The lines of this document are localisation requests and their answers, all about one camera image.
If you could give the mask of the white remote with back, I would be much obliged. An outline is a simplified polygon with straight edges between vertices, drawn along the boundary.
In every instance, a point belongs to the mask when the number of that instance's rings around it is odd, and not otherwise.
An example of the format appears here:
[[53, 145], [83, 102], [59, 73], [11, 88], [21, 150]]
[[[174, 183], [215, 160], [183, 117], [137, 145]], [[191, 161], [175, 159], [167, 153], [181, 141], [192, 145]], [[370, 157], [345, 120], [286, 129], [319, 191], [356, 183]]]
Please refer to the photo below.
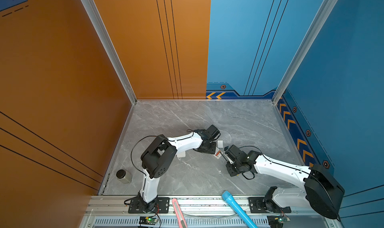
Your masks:
[[216, 151], [216, 153], [215, 153], [215, 157], [216, 157], [217, 159], [220, 159], [222, 156], [223, 156], [223, 155], [222, 155], [222, 152], [221, 152], [220, 150]]

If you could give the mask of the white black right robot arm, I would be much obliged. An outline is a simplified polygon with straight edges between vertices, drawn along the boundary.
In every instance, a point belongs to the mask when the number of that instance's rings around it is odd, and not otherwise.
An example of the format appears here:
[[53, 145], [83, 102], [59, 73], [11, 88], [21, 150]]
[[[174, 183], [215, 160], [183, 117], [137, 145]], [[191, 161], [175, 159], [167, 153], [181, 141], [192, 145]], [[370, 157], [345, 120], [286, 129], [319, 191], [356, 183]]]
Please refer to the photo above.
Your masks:
[[230, 176], [246, 172], [275, 177], [294, 185], [292, 189], [270, 187], [262, 200], [268, 213], [288, 213], [291, 207], [312, 209], [321, 216], [337, 220], [345, 189], [321, 165], [299, 166], [263, 155], [245, 153], [236, 146], [227, 147], [224, 156]]

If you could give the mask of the white battery cover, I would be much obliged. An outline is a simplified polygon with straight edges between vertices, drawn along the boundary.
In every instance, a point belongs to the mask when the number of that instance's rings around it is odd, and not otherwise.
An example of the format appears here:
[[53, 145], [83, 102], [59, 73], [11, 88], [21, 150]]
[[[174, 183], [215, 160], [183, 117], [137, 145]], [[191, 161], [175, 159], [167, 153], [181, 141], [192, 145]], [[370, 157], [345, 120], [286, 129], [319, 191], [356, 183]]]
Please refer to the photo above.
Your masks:
[[218, 141], [217, 141], [217, 147], [218, 147], [219, 149], [222, 149], [222, 148], [224, 147], [224, 142], [223, 142], [222, 140], [218, 140]]

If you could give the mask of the white remote control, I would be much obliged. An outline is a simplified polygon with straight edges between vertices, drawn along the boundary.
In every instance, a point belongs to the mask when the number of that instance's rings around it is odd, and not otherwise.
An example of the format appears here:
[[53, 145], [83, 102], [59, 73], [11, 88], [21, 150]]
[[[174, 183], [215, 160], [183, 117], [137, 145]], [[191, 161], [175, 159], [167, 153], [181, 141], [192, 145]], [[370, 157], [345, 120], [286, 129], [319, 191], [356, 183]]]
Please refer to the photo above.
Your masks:
[[185, 158], [186, 157], [186, 151], [177, 151], [177, 154], [176, 154], [177, 158], [181, 159], [181, 158]]

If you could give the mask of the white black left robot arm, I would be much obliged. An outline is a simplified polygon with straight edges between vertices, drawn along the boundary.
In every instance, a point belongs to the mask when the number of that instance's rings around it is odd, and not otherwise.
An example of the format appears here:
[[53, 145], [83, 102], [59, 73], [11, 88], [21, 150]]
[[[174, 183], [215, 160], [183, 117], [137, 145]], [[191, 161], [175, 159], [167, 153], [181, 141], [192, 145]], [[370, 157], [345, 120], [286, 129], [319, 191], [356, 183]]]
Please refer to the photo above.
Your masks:
[[144, 174], [143, 185], [138, 193], [141, 208], [146, 212], [154, 210], [160, 177], [169, 169], [177, 155], [189, 150], [213, 155], [216, 152], [216, 140], [220, 134], [220, 131], [211, 125], [207, 129], [190, 130], [180, 137], [156, 136], [141, 155]]

